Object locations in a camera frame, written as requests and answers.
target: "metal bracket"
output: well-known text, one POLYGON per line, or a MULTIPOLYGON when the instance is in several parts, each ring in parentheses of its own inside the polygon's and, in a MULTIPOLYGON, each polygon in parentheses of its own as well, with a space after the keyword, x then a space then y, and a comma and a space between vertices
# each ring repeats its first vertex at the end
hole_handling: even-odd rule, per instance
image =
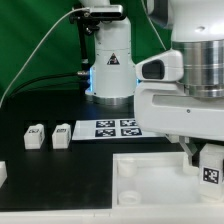
POLYGON ((179 143, 188 155, 189 165, 192 165, 192 157, 198 150, 196 145, 191 141, 189 137, 184 136, 179 136, 179 143))

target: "small white block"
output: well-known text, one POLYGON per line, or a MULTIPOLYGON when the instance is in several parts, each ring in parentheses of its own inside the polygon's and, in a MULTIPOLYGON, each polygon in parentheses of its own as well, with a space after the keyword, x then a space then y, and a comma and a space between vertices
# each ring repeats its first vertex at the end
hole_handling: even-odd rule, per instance
POLYGON ((199 193, 219 200, 223 197, 224 147, 207 144, 200 152, 199 193))
POLYGON ((54 149, 67 149, 71 141, 71 126, 69 124, 57 125, 52 141, 54 149))
POLYGON ((30 126, 24 135, 24 142, 26 149, 40 149, 44 141, 45 133, 44 126, 37 124, 36 126, 30 126))

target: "white cable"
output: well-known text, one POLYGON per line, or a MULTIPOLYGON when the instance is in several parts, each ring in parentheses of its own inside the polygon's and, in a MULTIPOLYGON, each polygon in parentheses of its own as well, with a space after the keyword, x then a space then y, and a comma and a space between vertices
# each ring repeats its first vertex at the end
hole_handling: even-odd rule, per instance
POLYGON ((163 49, 166 51, 166 47, 165 47, 165 45, 164 45, 162 39, 160 38, 158 31, 156 30, 155 26, 154 26, 153 23, 152 23, 152 20, 149 18, 148 14, 147 14, 147 9, 146 9, 144 0, 141 0, 141 2, 142 2, 143 10, 144 10, 144 12, 145 12, 145 14, 146 14, 146 17, 147 17, 147 19, 148 19, 150 25, 152 26, 152 29, 154 30, 154 32, 155 32, 157 38, 159 39, 159 42, 161 43, 163 49))
POLYGON ((74 12, 78 12, 78 11, 86 11, 89 10, 89 8, 79 8, 79 9, 72 9, 72 11, 66 13, 64 16, 62 16, 52 27, 51 29, 47 32, 47 34, 43 37, 43 39, 40 41, 40 43, 37 45, 37 47, 35 48, 35 50, 33 51, 33 53, 30 55, 30 57, 27 59, 27 61, 25 62, 25 64, 23 65, 23 67, 20 69, 20 71, 17 73, 17 75, 15 76, 15 78, 11 81, 11 83, 8 85, 7 89, 5 90, 1 101, 0 101, 0 109, 2 107, 3 101, 8 93, 8 91, 10 90, 10 88, 12 87, 12 85, 14 84, 14 82, 18 79, 18 77, 21 75, 21 73, 24 71, 24 69, 26 68, 26 66, 29 64, 30 60, 33 58, 33 56, 35 55, 35 53, 37 52, 37 50, 40 48, 40 46, 43 44, 43 42, 47 39, 47 37, 49 36, 49 34, 54 30, 54 28, 63 20, 65 19, 67 16, 69 16, 70 14, 74 13, 74 12))

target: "blue light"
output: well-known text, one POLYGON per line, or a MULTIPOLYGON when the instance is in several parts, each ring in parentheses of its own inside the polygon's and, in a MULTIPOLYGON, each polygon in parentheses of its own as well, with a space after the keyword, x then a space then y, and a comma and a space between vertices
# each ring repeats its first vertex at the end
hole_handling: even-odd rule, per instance
POLYGON ((138 85, 141 81, 139 79, 136 79, 136 85, 138 85))
POLYGON ((90 68, 89 70, 89 81, 90 81, 90 91, 92 92, 93 91, 93 70, 92 70, 92 67, 90 68))

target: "green backdrop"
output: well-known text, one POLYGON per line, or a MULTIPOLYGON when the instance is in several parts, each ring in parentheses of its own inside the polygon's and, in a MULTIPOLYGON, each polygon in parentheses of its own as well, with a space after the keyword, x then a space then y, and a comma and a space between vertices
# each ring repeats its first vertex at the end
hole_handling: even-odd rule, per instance
MULTIPOLYGON (((76 3, 77 0, 0 0, 0 95, 46 32, 76 3)), ((135 63, 163 51, 146 19, 141 0, 111 0, 111 4, 122 4, 131 21, 135 63)), ((157 29, 169 48, 170 31, 157 29)), ((87 45, 93 63, 93 37, 87 38, 87 45)), ((13 88, 32 78, 77 70, 80 70, 77 27, 65 19, 42 45, 13 88)))

